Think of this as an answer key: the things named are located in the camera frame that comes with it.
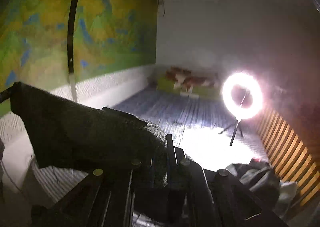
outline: yellow-green wall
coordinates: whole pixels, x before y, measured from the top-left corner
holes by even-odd
[[[71,0],[11,0],[0,16],[0,91],[14,81],[51,90],[68,83]],[[81,81],[155,63],[157,0],[79,0],[74,67]],[[0,116],[9,103],[0,105]]]

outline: screw head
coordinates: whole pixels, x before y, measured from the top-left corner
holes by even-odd
[[[103,174],[103,170],[102,170],[102,169],[95,169],[95,170],[93,171],[93,174],[94,174],[95,176],[100,176],[100,175]]]
[[[189,166],[190,165],[190,160],[188,160],[188,159],[182,159],[182,160],[180,160],[180,165],[182,165],[182,166]]]
[[[141,160],[140,160],[140,159],[133,159],[133,160],[131,161],[131,164],[132,164],[133,166],[140,166],[140,165],[141,165]]]
[[[221,176],[227,176],[227,175],[229,174],[229,171],[226,170],[226,169],[219,169],[217,172],[218,172],[219,175],[221,175]]]

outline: light stand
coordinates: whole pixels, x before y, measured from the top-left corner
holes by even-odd
[[[244,101],[244,98],[247,96],[247,92],[248,92],[248,91],[246,90],[245,93],[244,93],[244,97],[242,98],[240,107],[242,107],[242,103],[243,103],[243,101]],[[239,128],[239,130],[240,130],[241,137],[243,137],[242,129],[241,129],[241,126],[240,126],[240,121],[241,121],[241,119],[240,119],[240,120],[237,120],[237,119],[236,119],[235,123],[230,124],[228,127],[224,128],[224,129],[222,130],[222,132],[219,133],[219,134],[222,134],[222,133],[225,132],[226,130],[230,129],[232,126],[235,127],[235,129],[233,130],[232,137],[231,137],[230,146],[232,145],[233,140],[235,139],[236,132],[237,132],[238,128]]]
[[[224,129],[222,130],[222,132],[219,132],[219,134],[222,134],[222,133],[225,132],[226,130],[230,129],[232,126],[234,126],[235,129],[233,130],[233,134],[232,134],[230,146],[232,145],[233,140],[235,139],[236,132],[237,132],[238,128],[239,128],[239,130],[240,130],[241,137],[243,137],[243,133],[242,133],[242,129],[241,129],[241,126],[240,126],[240,122],[238,122],[238,121],[236,120],[235,123],[230,124],[228,127],[224,128]]]

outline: black cable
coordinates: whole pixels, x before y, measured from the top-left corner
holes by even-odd
[[[241,101],[241,104],[240,104],[240,108],[242,107],[242,103],[243,103],[243,101],[244,101],[244,99],[245,99],[246,95],[247,95],[247,91],[245,91],[245,93],[244,93],[244,97],[242,98],[242,101]]]
[[[14,185],[14,187],[21,193],[21,195],[23,196],[23,198],[24,198],[29,204],[31,204],[31,203],[29,202],[28,197],[27,197],[27,196],[22,192],[22,190],[16,185],[16,183],[13,181],[13,179],[11,178],[11,176],[9,175],[9,173],[7,172],[7,169],[5,168],[4,163],[3,163],[2,160],[0,161],[0,163],[1,163],[1,165],[2,165],[2,168],[3,168],[4,172],[5,172],[5,174],[7,175],[7,177],[8,177],[9,180],[11,181],[11,183]]]
[[[68,71],[69,74],[74,72],[73,66],[73,36],[76,20],[78,0],[71,0],[69,19],[68,19],[68,36],[67,36],[67,55],[68,55]]]
[[[58,179],[58,177],[57,177],[57,175],[56,175],[56,172],[54,171],[54,167],[51,166],[51,169],[52,169],[52,173],[54,174],[54,176],[55,176],[55,178],[56,178],[57,184],[59,184],[59,179]]]
[[[162,16],[162,17],[164,17],[164,15],[165,15],[165,7],[164,7],[164,2],[162,3],[162,6],[163,6],[163,16]]]

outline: white baseboard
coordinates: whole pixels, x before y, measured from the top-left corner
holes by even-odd
[[[102,109],[104,106],[112,107],[135,95],[147,86],[147,78],[137,78],[111,87],[103,93],[80,101],[79,103],[96,109]]]

